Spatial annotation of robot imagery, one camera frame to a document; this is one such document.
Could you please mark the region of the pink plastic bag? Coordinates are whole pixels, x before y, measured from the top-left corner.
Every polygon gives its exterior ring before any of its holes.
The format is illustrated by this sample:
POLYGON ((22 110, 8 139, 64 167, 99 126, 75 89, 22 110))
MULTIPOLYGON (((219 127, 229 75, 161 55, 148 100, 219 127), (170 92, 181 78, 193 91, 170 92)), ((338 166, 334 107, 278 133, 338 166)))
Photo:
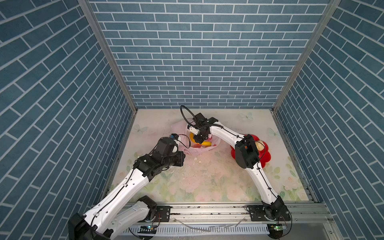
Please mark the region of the pink plastic bag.
POLYGON ((177 134, 179 151, 183 151, 186 155, 198 156, 208 151, 212 151, 218 147, 221 140, 218 137, 209 137, 199 144, 194 139, 194 134, 187 129, 187 123, 180 121, 171 127, 172 134, 177 134))

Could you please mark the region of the yellow fake banana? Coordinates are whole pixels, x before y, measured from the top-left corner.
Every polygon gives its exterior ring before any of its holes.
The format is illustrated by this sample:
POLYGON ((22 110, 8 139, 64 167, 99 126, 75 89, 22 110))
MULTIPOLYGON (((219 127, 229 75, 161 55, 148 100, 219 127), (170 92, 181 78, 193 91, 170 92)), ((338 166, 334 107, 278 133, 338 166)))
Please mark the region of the yellow fake banana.
POLYGON ((201 145, 201 146, 205 146, 205 147, 211 147, 212 146, 212 138, 208 138, 208 139, 204 140, 202 143, 198 143, 195 140, 195 137, 196 137, 196 135, 194 135, 193 133, 190 133, 190 139, 193 143, 201 145))

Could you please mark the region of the cream fake peeled fruit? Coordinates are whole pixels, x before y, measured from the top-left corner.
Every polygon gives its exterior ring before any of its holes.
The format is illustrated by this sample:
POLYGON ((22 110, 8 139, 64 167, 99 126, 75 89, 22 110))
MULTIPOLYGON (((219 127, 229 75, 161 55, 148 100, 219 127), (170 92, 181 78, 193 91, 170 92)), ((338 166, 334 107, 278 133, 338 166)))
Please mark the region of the cream fake peeled fruit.
POLYGON ((256 141, 255 144, 256 144, 256 147, 257 147, 257 149, 258 149, 259 152, 264 151, 265 148, 266 148, 264 142, 261 141, 261 140, 256 141))

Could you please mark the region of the red flower-shaped plate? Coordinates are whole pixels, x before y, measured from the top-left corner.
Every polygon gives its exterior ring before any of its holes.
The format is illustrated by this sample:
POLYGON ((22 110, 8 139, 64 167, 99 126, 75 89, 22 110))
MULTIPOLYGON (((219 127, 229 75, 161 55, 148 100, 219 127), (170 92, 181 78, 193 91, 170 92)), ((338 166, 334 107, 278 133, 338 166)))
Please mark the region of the red flower-shaped plate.
MULTIPOLYGON (((256 135, 252 135, 252 137, 254 138, 255 141, 259 141, 260 140, 256 135)), ((262 151, 262 152, 259 152, 259 158, 260 158, 260 162, 261 162, 262 168, 264 168, 266 166, 266 163, 268 163, 271 160, 271 158, 272 158, 271 154, 269 153, 269 146, 265 142, 264 142, 264 144, 265 144, 265 147, 266 147, 265 150, 262 151)))

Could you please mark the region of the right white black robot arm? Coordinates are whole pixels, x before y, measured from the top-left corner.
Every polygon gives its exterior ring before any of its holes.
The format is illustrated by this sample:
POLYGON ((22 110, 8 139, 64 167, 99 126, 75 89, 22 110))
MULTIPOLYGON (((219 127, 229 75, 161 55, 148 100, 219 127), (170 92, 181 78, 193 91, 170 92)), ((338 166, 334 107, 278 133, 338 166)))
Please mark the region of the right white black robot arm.
POLYGON ((267 219, 277 220, 286 212, 283 199, 273 189, 264 173, 256 141, 251 135, 229 130, 216 118, 207 119, 201 113, 193 116, 193 121, 193 124, 188 124, 188 129, 194 134, 196 143, 201 144, 209 137, 218 137, 234 148, 236 163, 246 170, 260 193, 267 219))

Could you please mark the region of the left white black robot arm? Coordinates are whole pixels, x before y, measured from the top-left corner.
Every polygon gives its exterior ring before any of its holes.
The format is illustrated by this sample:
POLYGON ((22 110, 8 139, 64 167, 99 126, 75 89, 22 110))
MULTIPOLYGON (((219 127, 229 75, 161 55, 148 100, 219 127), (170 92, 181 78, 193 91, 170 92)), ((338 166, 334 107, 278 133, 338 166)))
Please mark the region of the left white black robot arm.
POLYGON ((181 167, 186 155, 179 150, 180 136, 162 137, 150 153, 137 158, 127 176, 99 203, 83 215, 74 214, 68 222, 71 240, 113 240, 132 225, 152 222, 157 203, 144 196, 129 209, 124 206, 153 178, 169 167, 181 167))

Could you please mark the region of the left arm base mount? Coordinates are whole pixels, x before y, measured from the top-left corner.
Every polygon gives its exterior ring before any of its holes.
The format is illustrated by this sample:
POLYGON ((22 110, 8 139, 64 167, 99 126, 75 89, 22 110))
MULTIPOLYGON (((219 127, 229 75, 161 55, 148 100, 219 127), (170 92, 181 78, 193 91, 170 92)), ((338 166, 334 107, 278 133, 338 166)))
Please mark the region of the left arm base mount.
POLYGON ((148 215, 141 223, 161 223, 169 222, 171 215, 171 206, 157 206, 156 209, 150 209, 148 215))

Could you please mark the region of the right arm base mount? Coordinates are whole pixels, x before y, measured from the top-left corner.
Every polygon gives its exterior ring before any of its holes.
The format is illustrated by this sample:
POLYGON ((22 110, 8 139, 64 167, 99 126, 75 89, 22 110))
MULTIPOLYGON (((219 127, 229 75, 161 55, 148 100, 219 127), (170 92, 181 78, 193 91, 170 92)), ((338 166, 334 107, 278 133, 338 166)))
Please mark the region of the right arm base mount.
POLYGON ((247 205, 246 211, 250 214, 252 222, 263 222, 263 221, 288 222, 292 220, 291 214, 286 206, 284 206, 279 213, 273 214, 272 217, 267 216, 267 212, 263 205, 247 205))

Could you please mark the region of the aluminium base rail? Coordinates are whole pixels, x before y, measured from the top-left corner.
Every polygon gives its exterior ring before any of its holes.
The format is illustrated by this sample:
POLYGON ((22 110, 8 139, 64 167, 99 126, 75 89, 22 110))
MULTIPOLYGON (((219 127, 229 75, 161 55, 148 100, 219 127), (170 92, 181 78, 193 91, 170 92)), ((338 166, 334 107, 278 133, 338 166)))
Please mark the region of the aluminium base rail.
MULTIPOLYGON (((227 204, 155 204, 153 201, 137 201, 133 205, 126 205, 122 209, 113 209, 112 205, 103 208, 97 206, 88 211, 81 217, 90 224, 110 228, 111 226, 129 226, 140 223, 148 215, 150 209, 157 206, 171 206, 169 222, 164 223, 184 223, 184 224, 235 224, 253 223, 250 214, 246 211, 246 206, 250 203, 227 203, 227 204)), ((278 222, 255 222, 262 224, 289 224, 289 223, 327 223, 332 219, 325 204, 303 202, 287 203, 292 220, 278 222)))

